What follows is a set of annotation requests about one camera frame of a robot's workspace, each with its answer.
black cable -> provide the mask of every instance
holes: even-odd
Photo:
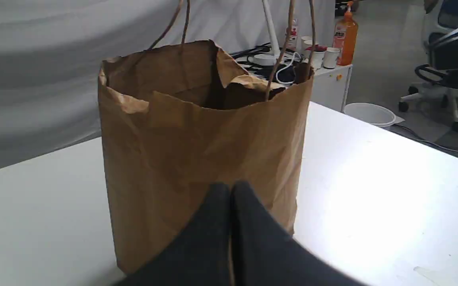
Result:
[[[407,132],[411,133],[413,136],[415,136],[415,138],[409,138],[409,139],[411,139],[413,141],[417,141],[417,142],[420,142],[420,143],[427,143],[427,144],[431,145],[432,147],[434,147],[435,149],[438,149],[438,150],[446,150],[446,151],[449,151],[449,152],[458,153],[458,148],[457,147],[439,145],[439,144],[436,144],[434,142],[430,142],[428,140],[425,140],[424,138],[419,136],[416,132],[414,132],[413,130],[411,130],[411,129],[403,126],[403,125],[395,124],[394,126],[400,127],[402,129],[406,130]]]

gray fabric backdrop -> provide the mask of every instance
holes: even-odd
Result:
[[[279,41],[289,1],[269,0]],[[335,0],[315,0],[319,42],[331,44]],[[0,0],[0,168],[99,132],[100,61],[143,50],[169,22],[175,0]],[[297,0],[300,35],[309,4]],[[179,43],[185,9],[160,43]],[[188,41],[226,51],[269,41],[260,0],[192,0]]]

white cable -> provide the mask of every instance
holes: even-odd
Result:
[[[290,83],[284,83],[283,81],[280,81],[280,79],[278,79],[278,73],[283,71],[283,70],[285,70],[285,69],[287,69],[288,67],[291,67],[291,65],[293,64],[293,62],[294,62],[294,60],[296,58],[296,55],[298,55],[298,57],[301,59],[300,54],[298,54],[297,52],[294,52],[293,57],[291,58],[291,62],[287,66],[285,66],[285,67],[281,68],[280,70],[278,70],[277,73],[275,74],[275,78],[277,79],[277,82],[280,83],[281,85],[290,85],[290,84],[294,83],[294,80],[291,81]]]

small bottle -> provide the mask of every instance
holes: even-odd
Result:
[[[352,5],[353,1],[347,4],[347,11],[344,14],[344,18],[335,26],[333,47],[341,50],[337,61],[337,64],[340,66],[350,65],[355,52],[358,24],[353,20],[353,13],[351,13]]]
[[[285,36],[287,37],[287,28],[285,28]],[[287,45],[285,46],[287,49],[296,50],[296,43],[298,42],[298,18],[296,15],[293,19],[293,24],[291,25],[291,36],[289,39],[286,39]]]

brown paper bag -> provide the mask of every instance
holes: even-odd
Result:
[[[212,182],[248,180],[292,232],[312,78],[267,85],[212,41],[103,62],[102,143],[122,271],[160,253]]]

